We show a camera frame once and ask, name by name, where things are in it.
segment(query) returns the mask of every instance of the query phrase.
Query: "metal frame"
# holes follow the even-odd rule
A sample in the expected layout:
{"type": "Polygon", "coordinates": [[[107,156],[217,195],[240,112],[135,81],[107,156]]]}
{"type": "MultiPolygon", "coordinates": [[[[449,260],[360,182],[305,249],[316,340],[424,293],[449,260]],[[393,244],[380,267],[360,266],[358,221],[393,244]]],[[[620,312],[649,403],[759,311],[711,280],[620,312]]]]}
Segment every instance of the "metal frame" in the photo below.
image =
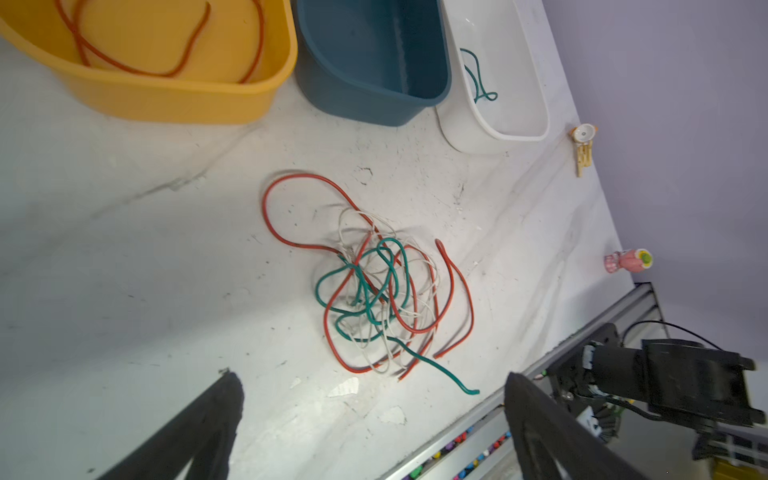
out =
{"type": "Polygon", "coordinates": [[[510,373],[505,386],[507,421],[526,480],[647,480],[597,440],[571,413],[531,380],[510,373]]]}
{"type": "MultiPolygon", "coordinates": [[[[573,349],[577,344],[583,342],[584,339],[589,337],[595,330],[600,328],[600,326],[604,325],[605,323],[613,323],[616,325],[619,331],[623,331],[632,323],[640,320],[664,321],[661,316],[661,311],[658,307],[654,288],[650,283],[639,283],[634,290],[622,297],[612,306],[608,307],[607,310],[605,310],[595,319],[590,321],[587,325],[578,330],[574,335],[568,337],[552,351],[541,357],[537,362],[534,362],[527,369],[525,369],[522,374],[529,379],[533,379],[537,374],[546,369],[557,358],[573,349]]],[[[657,325],[658,324],[648,323],[644,328],[641,327],[634,329],[632,332],[633,335],[630,335],[629,338],[627,338],[627,344],[630,344],[635,339],[642,338],[645,332],[647,332],[649,329],[657,328],[657,325]]],[[[543,389],[548,389],[548,382],[539,383],[543,389]]],[[[440,432],[434,439],[424,444],[420,450],[414,452],[410,457],[401,462],[395,468],[385,473],[381,477],[381,480],[402,480],[404,477],[410,474],[410,472],[412,472],[422,463],[426,462],[426,460],[434,455],[437,451],[442,449],[457,436],[461,435],[469,427],[477,424],[480,419],[487,416],[503,402],[504,388],[501,387],[499,390],[493,392],[487,399],[483,400],[475,408],[467,412],[466,415],[457,420],[453,425],[450,425],[448,428],[440,432]]],[[[498,430],[501,424],[504,426],[503,432],[506,432],[508,430],[506,419],[503,415],[495,415],[491,421],[485,422],[481,427],[476,428],[469,438],[480,436],[483,429],[498,430]]],[[[476,453],[482,452],[482,450],[486,447],[487,445],[481,447],[479,451],[474,451],[474,456],[471,458],[476,457],[476,453]]],[[[456,472],[459,472],[472,461],[469,457],[469,453],[469,448],[465,449],[465,452],[463,453],[462,450],[456,448],[450,454],[445,455],[444,458],[439,459],[437,461],[438,463],[427,469],[419,478],[422,480],[433,480],[434,478],[440,478],[443,480],[444,478],[451,478],[450,476],[446,477],[446,475],[443,475],[442,473],[437,475],[437,473],[452,472],[450,475],[455,475],[456,472]]],[[[497,452],[494,452],[493,455],[483,460],[477,469],[469,473],[466,478],[468,480],[476,480],[482,478],[482,476],[496,464],[498,464],[503,457],[504,455],[502,454],[502,450],[499,449],[497,452]]]]}

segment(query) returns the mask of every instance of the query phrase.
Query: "white wire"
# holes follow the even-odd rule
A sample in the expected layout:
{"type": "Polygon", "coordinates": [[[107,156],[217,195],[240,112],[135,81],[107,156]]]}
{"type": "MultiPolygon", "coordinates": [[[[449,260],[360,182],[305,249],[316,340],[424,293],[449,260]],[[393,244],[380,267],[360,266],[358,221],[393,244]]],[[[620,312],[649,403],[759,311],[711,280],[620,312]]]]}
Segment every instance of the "white wire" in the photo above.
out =
{"type": "MultiPolygon", "coordinates": [[[[344,330],[346,331],[346,334],[349,337],[353,338],[352,343],[355,344],[355,347],[360,351],[362,357],[365,359],[366,363],[368,364],[368,366],[373,371],[375,371],[375,372],[377,372],[379,374],[385,374],[385,373],[387,373],[389,371],[389,367],[390,367],[391,363],[395,363],[401,369],[404,369],[406,367],[402,364],[402,355],[398,355],[398,356],[396,356],[396,355],[397,355],[398,351],[402,350],[402,352],[404,353],[405,350],[402,349],[402,347],[400,345],[396,344],[396,343],[395,343],[394,346],[390,347],[389,341],[387,340],[387,336],[391,336],[391,337],[394,337],[394,338],[401,339],[404,342],[408,342],[410,340],[409,338],[407,338],[408,334],[409,334],[409,331],[407,329],[403,328],[402,329],[403,330],[402,333],[396,334],[393,331],[393,329],[392,329],[392,322],[390,322],[389,312],[391,310],[397,310],[397,312],[400,314],[400,316],[404,320],[405,320],[405,318],[413,319],[414,324],[416,322],[416,319],[418,319],[418,318],[423,318],[423,319],[426,319],[426,320],[431,320],[431,322],[429,322],[429,321],[426,322],[424,324],[424,326],[432,325],[435,322],[435,320],[437,319],[437,312],[435,312],[429,304],[433,301],[433,299],[434,299],[434,297],[435,297],[435,295],[437,293],[438,286],[440,284],[440,278],[441,277],[439,275],[439,270],[438,270],[438,268],[437,268],[437,266],[435,264],[435,261],[432,259],[432,257],[429,256],[416,243],[416,241],[412,237],[408,237],[407,239],[403,239],[402,236],[397,234],[397,230],[395,230],[395,228],[392,227],[392,225],[389,224],[389,221],[387,219],[385,219],[385,218],[383,218],[383,217],[381,217],[379,215],[372,214],[369,211],[366,211],[366,210],[356,210],[356,209],[354,209],[352,207],[344,209],[341,212],[341,214],[339,215],[339,229],[338,229],[338,234],[339,234],[339,251],[341,251],[343,257],[345,258],[345,260],[348,263],[354,263],[355,258],[359,254],[359,251],[362,249],[362,240],[360,240],[358,243],[347,243],[344,240],[344,236],[343,236],[344,218],[345,218],[346,215],[348,215],[350,213],[355,213],[357,215],[365,215],[366,217],[368,217],[371,220],[372,225],[368,226],[369,227],[368,231],[369,231],[369,234],[372,237],[373,236],[378,236],[378,235],[381,235],[382,237],[391,237],[391,238],[397,239],[404,246],[405,245],[410,245],[411,247],[416,248],[419,251],[420,255],[418,255],[418,256],[414,255],[413,258],[409,259],[408,260],[408,265],[410,266],[411,263],[413,263],[413,262],[426,263],[427,266],[428,266],[428,270],[431,269],[431,271],[432,271],[432,272],[428,271],[428,276],[427,276],[427,280],[425,282],[424,287],[421,288],[421,290],[412,292],[412,302],[413,302],[413,305],[415,306],[416,304],[421,303],[425,307],[425,309],[422,310],[421,312],[417,312],[417,311],[415,311],[415,309],[413,311],[407,310],[406,308],[404,308],[405,306],[398,307],[397,300],[398,300],[398,298],[400,298],[403,295],[405,295],[405,291],[404,290],[408,290],[409,289],[409,286],[407,286],[407,285],[406,285],[405,289],[402,289],[401,291],[399,291],[398,294],[395,295],[393,298],[388,298],[388,297],[382,295],[380,297],[380,299],[385,299],[386,298],[386,300],[384,300],[384,301],[377,301],[378,305],[371,306],[371,310],[374,310],[375,308],[379,309],[376,312],[372,312],[372,314],[374,315],[374,317],[378,317],[380,323],[382,324],[381,339],[382,339],[382,344],[384,346],[384,350],[386,351],[386,359],[384,359],[382,361],[382,363],[379,364],[378,368],[376,366],[374,366],[374,363],[368,357],[368,354],[366,352],[366,350],[370,347],[371,343],[374,343],[372,341],[372,338],[374,337],[375,333],[377,333],[379,331],[378,328],[375,328],[375,326],[370,321],[368,321],[368,314],[365,313],[365,314],[357,316],[358,321],[357,321],[357,324],[356,324],[356,329],[353,329],[352,326],[347,322],[346,319],[342,319],[339,322],[339,325],[342,328],[344,328],[344,330]],[[422,298],[419,298],[420,296],[423,296],[425,293],[427,294],[426,300],[424,300],[422,298]],[[364,333],[363,333],[363,325],[366,324],[366,323],[368,324],[367,338],[364,336],[364,333]],[[360,339],[360,340],[366,340],[366,341],[365,342],[357,342],[357,341],[354,340],[355,338],[360,339]]],[[[402,251],[402,255],[403,255],[404,259],[408,258],[406,256],[406,252],[405,251],[402,251]]],[[[368,258],[366,258],[366,260],[364,262],[361,262],[361,264],[358,265],[358,268],[360,268],[360,270],[364,273],[364,275],[369,280],[371,280],[373,283],[376,284],[375,287],[378,290],[381,290],[381,289],[385,288],[385,284],[384,284],[384,280],[382,280],[380,278],[380,275],[389,272],[390,271],[390,267],[386,266],[382,270],[374,270],[372,268],[372,263],[376,259],[381,260],[381,258],[378,255],[368,255],[368,258]]],[[[406,262],[398,262],[396,265],[394,265],[393,268],[392,268],[392,274],[393,275],[398,275],[400,273],[400,270],[402,270],[402,276],[404,277],[403,281],[408,283],[409,279],[404,274],[405,273],[405,268],[406,268],[405,263],[406,262]]],[[[354,282],[349,282],[348,283],[348,287],[347,287],[347,292],[353,292],[353,293],[348,293],[348,294],[345,295],[346,303],[349,306],[354,306],[352,301],[356,298],[356,292],[357,292],[357,289],[360,288],[359,285],[360,285],[360,282],[361,282],[361,279],[357,275],[353,275],[353,277],[355,279],[354,282]]],[[[430,337],[428,337],[426,341],[429,341],[434,336],[435,331],[434,330],[430,330],[430,332],[428,332],[428,334],[430,335],[430,337]]],[[[431,347],[432,347],[432,343],[430,343],[427,346],[427,349],[425,350],[424,355],[431,349],[431,347]]]]}

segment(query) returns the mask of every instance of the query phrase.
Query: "red wire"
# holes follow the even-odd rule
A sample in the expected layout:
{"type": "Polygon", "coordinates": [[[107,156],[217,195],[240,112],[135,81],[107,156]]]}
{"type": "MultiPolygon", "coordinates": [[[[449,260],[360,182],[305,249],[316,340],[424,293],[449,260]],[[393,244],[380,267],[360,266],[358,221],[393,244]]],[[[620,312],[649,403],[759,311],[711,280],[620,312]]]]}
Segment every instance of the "red wire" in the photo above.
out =
{"type": "Polygon", "coordinates": [[[261,52],[264,48],[264,11],[261,9],[259,0],[253,0],[253,4],[259,12],[259,46],[256,48],[256,57],[253,58],[253,63],[250,64],[246,74],[237,82],[241,84],[247,82],[248,78],[253,74],[253,71],[256,70],[256,66],[259,64],[259,59],[261,58],[261,52]]]}
{"type": "MultiPolygon", "coordinates": [[[[262,196],[262,199],[261,199],[261,214],[262,214],[262,216],[264,218],[264,223],[266,224],[266,228],[269,229],[269,231],[272,233],[272,235],[275,238],[277,238],[280,242],[285,243],[286,245],[289,245],[291,247],[308,249],[308,250],[325,250],[325,251],[328,251],[328,252],[335,253],[336,255],[342,255],[342,253],[340,251],[338,251],[336,248],[328,247],[326,245],[319,245],[319,244],[315,244],[315,243],[297,243],[297,242],[293,242],[291,240],[288,240],[287,238],[285,238],[282,235],[280,235],[279,233],[277,233],[277,230],[275,230],[275,228],[273,227],[272,222],[270,221],[269,214],[267,212],[267,200],[269,198],[269,195],[270,195],[272,190],[277,185],[281,184],[284,181],[292,180],[292,179],[295,179],[295,178],[312,178],[312,179],[315,179],[315,180],[321,180],[322,182],[325,182],[326,184],[328,184],[331,187],[333,187],[337,192],[339,192],[339,194],[342,197],[344,197],[344,200],[346,200],[347,203],[352,208],[354,208],[357,211],[360,211],[360,208],[349,197],[349,195],[347,195],[347,193],[339,185],[335,184],[334,182],[332,182],[328,178],[325,178],[325,177],[323,177],[321,175],[315,175],[315,174],[290,174],[290,175],[286,175],[285,177],[281,177],[281,178],[278,178],[277,180],[273,181],[266,188],[266,190],[264,191],[264,195],[262,196]]],[[[366,216],[365,214],[359,214],[359,215],[367,222],[368,225],[373,227],[373,230],[376,233],[376,236],[381,240],[383,237],[382,237],[381,233],[379,232],[379,230],[374,225],[373,221],[368,216],[366,216]]],[[[355,265],[359,264],[359,261],[362,258],[363,251],[365,250],[365,248],[368,245],[368,242],[370,240],[371,240],[371,234],[369,233],[368,236],[366,236],[365,240],[363,241],[362,246],[360,247],[360,251],[357,253],[357,257],[355,258],[355,260],[353,262],[355,265]]],[[[474,309],[474,306],[472,305],[472,295],[469,292],[469,286],[467,284],[466,278],[464,278],[462,273],[458,270],[458,267],[449,258],[448,252],[445,250],[445,245],[443,245],[440,240],[435,240],[435,245],[437,246],[437,249],[440,252],[440,255],[442,256],[442,259],[445,262],[445,265],[448,267],[449,278],[450,278],[450,283],[451,283],[448,299],[445,301],[445,305],[443,306],[442,310],[439,310],[439,304],[438,304],[438,298],[437,298],[437,287],[434,285],[434,283],[436,281],[436,276],[435,276],[434,268],[433,268],[432,264],[429,262],[429,258],[426,256],[426,254],[424,252],[422,252],[421,250],[419,250],[416,247],[413,247],[411,245],[405,245],[404,246],[404,248],[409,248],[409,249],[412,249],[412,250],[415,250],[415,251],[419,252],[422,255],[422,257],[424,257],[424,259],[427,260],[427,264],[429,265],[429,275],[432,278],[432,292],[434,293],[433,300],[435,302],[435,322],[433,322],[428,327],[418,328],[417,321],[416,321],[416,319],[414,319],[413,326],[410,326],[402,318],[402,316],[400,315],[400,312],[398,311],[398,309],[395,308],[393,310],[395,312],[397,320],[400,322],[400,324],[403,326],[403,328],[405,328],[408,332],[411,333],[409,341],[406,343],[406,345],[410,345],[410,343],[413,340],[413,337],[414,337],[415,334],[420,334],[420,333],[431,333],[432,334],[428,338],[428,340],[426,342],[424,342],[424,344],[421,346],[421,348],[418,351],[419,355],[423,355],[423,353],[426,351],[426,349],[429,347],[429,345],[432,343],[433,339],[435,338],[435,333],[437,331],[437,328],[438,328],[438,325],[439,325],[440,321],[445,317],[445,314],[447,313],[448,308],[451,306],[451,301],[453,300],[453,293],[454,293],[454,289],[455,289],[455,281],[454,281],[454,277],[453,277],[453,270],[456,271],[456,273],[458,274],[459,278],[461,279],[462,284],[464,285],[464,289],[465,289],[465,291],[467,293],[467,299],[468,299],[469,311],[470,311],[469,331],[467,333],[465,333],[464,336],[461,339],[459,339],[458,341],[456,341],[455,343],[453,343],[450,346],[446,346],[440,352],[436,353],[435,354],[435,358],[437,359],[437,358],[440,358],[440,357],[444,356],[446,353],[450,352],[454,348],[456,348],[458,345],[460,345],[462,342],[464,342],[469,337],[469,334],[472,333],[472,328],[475,325],[475,309],[474,309]]],[[[399,257],[400,257],[401,253],[402,253],[402,251],[398,252],[395,255],[395,262],[398,265],[402,264],[400,262],[400,260],[399,260],[399,257]]],[[[362,368],[350,366],[349,364],[347,364],[344,361],[344,359],[341,358],[341,355],[339,354],[339,352],[336,349],[336,345],[333,343],[333,340],[331,339],[330,329],[328,327],[328,321],[329,321],[328,317],[329,317],[332,305],[336,302],[336,299],[338,298],[339,294],[341,294],[341,292],[344,290],[344,287],[346,286],[346,284],[352,278],[352,274],[353,273],[354,272],[352,270],[350,270],[347,273],[346,277],[344,278],[344,281],[341,282],[339,287],[336,289],[336,291],[333,293],[333,295],[331,296],[330,300],[326,304],[325,311],[323,312],[323,329],[325,330],[326,340],[328,341],[328,345],[330,346],[331,352],[333,352],[333,355],[336,357],[336,360],[338,360],[339,363],[346,370],[348,370],[349,372],[352,372],[352,373],[365,373],[365,372],[368,372],[368,371],[371,370],[370,366],[362,367],[362,368]]],[[[365,276],[365,280],[369,284],[371,289],[374,291],[374,293],[378,293],[378,289],[376,289],[373,286],[373,284],[371,283],[370,279],[367,276],[365,276]]],[[[410,282],[411,289],[412,289],[413,294],[414,294],[414,300],[413,300],[414,312],[417,313],[418,312],[418,310],[417,310],[418,309],[418,301],[415,299],[416,288],[415,288],[415,283],[413,281],[413,277],[410,274],[408,275],[408,281],[410,282]]],[[[394,298],[394,295],[393,295],[394,292],[392,290],[393,283],[394,283],[394,279],[390,279],[389,285],[387,286],[387,288],[389,289],[389,298],[391,300],[393,300],[393,298],[394,298]]],[[[393,356],[397,357],[401,353],[402,353],[402,350],[396,352],[393,356]]],[[[387,360],[386,356],[384,356],[381,359],[377,360],[375,363],[373,363],[373,365],[375,367],[378,367],[385,360],[387,360]]],[[[408,367],[406,368],[406,371],[399,377],[399,379],[401,379],[401,380],[404,379],[411,372],[413,367],[418,362],[419,362],[419,359],[414,358],[410,362],[408,367]]]]}
{"type": "MultiPolygon", "coordinates": [[[[114,58],[110,57],[109,55],[105,54],[95,46],[93,46],[80,32],[80,19],[86,3],[88,3],[88,0],[78,0],[77,3],[75,3],[74,17],[73,17],[73,20],[70,20],[69,17],[67,16],[67,13],[64,10],[64,6],[61,3],[61,0],[54,0],[54,4],[56,5],[56,10],[58,11],[59,16],[61,17],[61,20],[64,21],[64,24],[67,25],[67,28],[69,29],[69,31],[72,32],[72,35],[74,36],[74,44],[78,50],[78,55],[80,56],[80,60],[82,61],[83,65],[85,65],[86,67],[91,66],[91,62],[88,60],[88,56],[85,54],[85,48],[87,48],[100,59],[106,61],[108,64],[116,68],[119,68],[122,71],[126,71],[132,74],[147,75],[151,77],[163,77],[163,78],[175,77],[176,75],[181,73],[184,67],[187,66],[187,63],[190,59],[190,55],[192,53],[192,48],[195,44],[195,41],[200,36],[200,33],[202,33],[203,28],[208,23],[208,19],[210,18],[210,10],[211,10],[210,3],[206,2],[205,12],[203,13],[203,17],[197,23],[197,27],[195,27],[195,29],[192,32],[192,35],[187,41],[187,46],[185,47],[184,53],[181,56],[181,60],[179,60],[176,67],[164,73],[156,73],[153,71],[140,70],[138,68],[131,67],[130,65],[121,63],[115,60],[114,58]]],[[[258,2],[258,0],[253,0],[253,3],[255,4],[257,12],[259,14],[259,45],[257,47],[256,57],[253,59],[253,62],[248,68],[246,74],[238,81],[238,83],[241,83],[241,84],[246,83],[248,81],[248,78],[250,78],[250,76],[253,74],[253,71],[256,69],[256,66],[259,63],[259,60],[261,59],[261,54],[264,46],[264,13],[261,8],[261,4],[258,2]]]]}

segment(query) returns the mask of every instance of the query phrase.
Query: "wire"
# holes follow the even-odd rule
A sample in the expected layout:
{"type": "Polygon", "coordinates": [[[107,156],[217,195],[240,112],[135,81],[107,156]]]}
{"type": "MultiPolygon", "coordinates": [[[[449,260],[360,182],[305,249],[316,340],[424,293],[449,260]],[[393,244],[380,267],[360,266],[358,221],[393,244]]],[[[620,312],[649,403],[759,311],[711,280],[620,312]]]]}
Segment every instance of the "wire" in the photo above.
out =
{"type": "MultiPolygon", "coordinates": [[[[187,66],[187,63],[190,59],[190,55],[192,53],[192,48],[194,47],[198,37],[202,33],[203,28],[205,28],[206,24],[208,23],[208,20],[210,19],[210,11],[211,11],[210,3],[206,2],[203,17],[197,23],[197,26],[192,31],[192,34],[187,40],[187,46],[184,48],[184,53],[181,55],[181,59],[179,60],[179,62],[171,70],[157,73],[152,71],[141,70],[138,68],[131,67],[130,65],[126,65],[118,60],[115,60],[114,58],[110,57],[109,55],[105,54],[104,52],[102,52],[101,50],[93,46],[93,44],[90,43],[83,36],[80,30],[80,20],[82,18],[82,14],[83,14],[85,5],[87,3],[88,3],[88,0],[78,0],[74,4],[74,14],[73,14],[72,20],[70,20],[70,18],[67,16],[67,12],[64,10],[64,6],[61,3],[61,0],[54,0],[56,10],[58,11],[59,16],[61,17],[61,20],[64,22],[64,24],[67,26],[69,31],[72,33],[72,36],[74,37],[75,47],[78,50],[78,55],[80,56],[80,60],[84,66],[91,67],[91,62],[88,60],[88,56],[86,55],[86,52],[85,52],[85,50],[88,49],[94,55],[99,57],[101,60],[106,61],[108,64],[112,65],[113,67],[119,68],[122,71],[126,71],[131,74],[139,74],[139,75],[147,75],[151,77],[163,77],[163,78],[175,77],[176,75],[181,73],[184,67],[187,66]]],[[[252,75],[253,71],[256,69],[256,66],[259,63],[259,60],[261,59],[263,46],[264,46],[264,26],[265,26],[264,23],[265,22],[264,22],[263,9],[261,7],[261,4],[259,3],[259,0],[253,0],[253,3],[256,6],[257,13],[259,15],[259,44],[257,46],[256,56],[254,57],[253,62],[251,63],[248,70],[246,71],[246,74],[238,81],[238,83],[241,83],[241,84],[246,83],[250,78],[250,76],[252,75]]]]}
{"type": "Polygon", "coordinates": [[[427,362],[429,365],[440,370],[440,372],[446,374],[464,393],[468,395],[479,394],[478,390],[467,389],[445,367],[440,366],[437,362],[425,356],[433,343],[440,322],[445,318],[451,306],[455,291],[454,271],[458,274],[467,293],[470,311],[469,329],[462,338],[436,353],[434,358],[437,359],[444,356],[450,350],[463,343],[472,332],[475,323],[472,295],[469,292],[466,278],[451,261],[445,246],[440,240],[435,240],[435,245],[440,252],[445,266],[449,270],[450,281],[449,295],[442,309],[439,308],[437,295],[440,276],[438,275],[435,262],[429,255],[423,249],[415,246],[412,241],[408,243],[400,239],[396,229],[387,220],[357,207],[349,195],[328,178],[315,174],[291,174],[278,178],[264,191],[261,210],[267,229],[281,243],[295,248],[324,250],[334,253],[341,260],[343,264],[341,267],[331,270],[319,278],[315,285],[314,293],[317,302],[324,308],[323,330],[326,341],[332,354],[344,369],[352,373],[365,373],[371,370],[385,373],[389,368],[389,364],[394,362],[405,370],[399,377],[399,380],[402,380],[413,370],[418,362],[427,362]],[[314,243],[297,243],[288,240],[280,235],[272,225],[268,213],[270,193],[282,182],[298,178],[320,180],[330,185],[350,205],[350,208],[346,208],[339,216],[339,248],[314,243]],[[355,213],[357,217],[362,218],[369,227],[369,231],[363,241],[357,244],[349,243],[345,240],[343,233],[344,217],[350,213],[355,213]],[[388,230],[386,237],[383,233],[385,230],[388,230]],[[409,258],[408,250],[415,251],[419,255],[409,258]],[[412,276],[411,267],[413,262],[426,264],[429,274],[427,283],[421,290],[416,289],[412,276]],[[332,277],[345,272],[346,275],[341,283],[335,288],[330,298],[325,301],[320,292],[321,286],[332,277]],[[335,319],[331,319],[332,314],[338,314],[338,316],[335,319]],[[419,325],[419,318],[423,319],[421,326],[419,325]],[[350,322],[348,321],[350,319],[357,319],[357,321],[356,323],[354,321],[350,322]],[[367,334],[365,332],[366,324],[368,325],[367,334]],[[333,339],[332,328],[338,336],[351,342],[356,347],[366,361],[367,366],[350,365],[341,356],[333,339]],[[418,349],[411,348],[411,342],[418,335],[426,335],[422,345],[418,349]],[[383,345],[384,355],[376,361],[371,361],[366,350],[373,343],[378,344],[378,342],[381,342],[381,345],[383,345]],[[412,357],[407,366],[404,366],[401,361],[403,353],[409,354],[412,357]]]}
{"type": "Polygon", "coordinates": [[[684,332],[689,333],[690,335],[695,336],[699,340],[702,340],[704,342],[709,343],[711,346],[715,347],[718,350],[723,350],[719,346],[715,345],[714,343],[710,342],[709,340],[707,340],[704,337],[702,337],[701,335],[699,335],[698,333],[691,332],[689,329],[683,328],[682,326],[679,326],[679,325],[675,325],[674,323],[662,322],[660,320],[641,320],[640,322],[635,322],[632,325],[629,325],[627,327],[627,329],[624,331],[624,334],[621,336],[621,346],[624,346],[624,341],[627,339],[627,334],[629,333],[629,331],[632,330],[635,326],[641,325],[643,323],[660,323],[662,325],[672,326],[672,327],[674,327],[676,329],[683,330],[684,332]]]}
{"type": "Polygon", "coordinates": [[[464,65],[464,69],[472,78],[472,81],[475,82],[475,103],[477,103],[478,100],[480,100],[481,98],[487,98],[489,101],[495,101],[498,98],[498,93],[496,93],[495,91],[486,92],[485,87],[482,84],[482,79],[480,78],[480,61],[478,60],[478,56],[472,53],[471,51],[467,50],[466,48],[460,48],[459,50],[469,53],[475,59],[475,65],[477,65],[477,69],[478,69],[477,78],[475,78],[475,76],[473,75],[472,70],[470,70],[468,66],[464,65]]]}
{"type": "Polygon", "coordinates": [[[634,406],[634,405],[632,405],[629,402],[625,402],[624,400],[619,400],[619,399],[615,399],[615,398],[607,397],[607,396],[602,396],[602,397],[598,397],[598,398],[600,398],[601,400],[603,400],[603,401],[605,401],[607,403],[613,403],[616,406],[620,406],[623,409],[631,410],[632,412],[637,413],[639,416],[643,417],[644,419],[653,420],[654,422],[663,422],[664,421],[664,419],[662,419],[660,416],[652,415],[652,414],[646,412],[645,410],[641,409],[640,407],[634,406]]]}

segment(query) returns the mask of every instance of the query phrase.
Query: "tangled wires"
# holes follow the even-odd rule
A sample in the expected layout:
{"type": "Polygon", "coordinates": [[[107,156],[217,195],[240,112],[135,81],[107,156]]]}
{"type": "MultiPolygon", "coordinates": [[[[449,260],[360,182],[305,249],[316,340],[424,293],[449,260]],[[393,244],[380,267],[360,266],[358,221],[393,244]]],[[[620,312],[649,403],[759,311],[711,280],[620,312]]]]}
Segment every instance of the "tangled wires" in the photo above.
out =
{"type": "Polygon", "coordinates": [[[399,379],[404,379],[419,361],[427,362],[445,373],[462,391],[468,395],[478,395],[479,390],[470,390],[445,367],[439,365],[426,354],[432,345],[440,322],[445,318],[453,300],[455,289],[454,272],[458,275],[467,293],[470,322],[467,332],[458,340],[440,349],[433,358],[439,359],[456,346],[464,342],[472,333],[475,325],[475,310],[467,281],[456,265],[448,257],[440,240],[435,240],[442,259],[448,267],[450,290],[442,309],[438,302],[440,277],[432,258],[420,249],[414,241],[402,239],[384,219],[360,210],[349,195],[331,180],[315,174],[291,174],[275,180],[264,192],[261,212],[266,227],[280,242],[295,248],[324,250],[334,253],[342,266],[321,276],[315,287],[315,297],[324,308],[323,328],[326,339],[336,360],[349,372],[365,373],[371,370],[387,373],[391,364],[400,367],[399,379]],[[335,188],[349,204],[339,217],[339,249],[327,245],[296,243],[281,236],[267,213],[267,198],[278,184],[297,178],[321,180],[335,188]],[[348,244],[343,236],[344,218],[353,214],[361,217],[368,224],[368,231],[362,242],[348,244]],[[426,266],[429,275],[421,289],[416,288],[412,275],[412,266],[420,263],[426,266]],[[323,284],[344,275],[343,280],[326,301],[320,293],[323,284]],[[424,335],[421,346],[412,349],[416,336],[424,335]],[[341,357],[334,336],[351,342],[365,359],[367,366],[351,366],[341,357]],[[385,353],[378,359],[371,360],[368,354],[372,344],[381,343],[385,353]],[[412,356],[412,360],[402,363],[403,354],[412,356]]]}

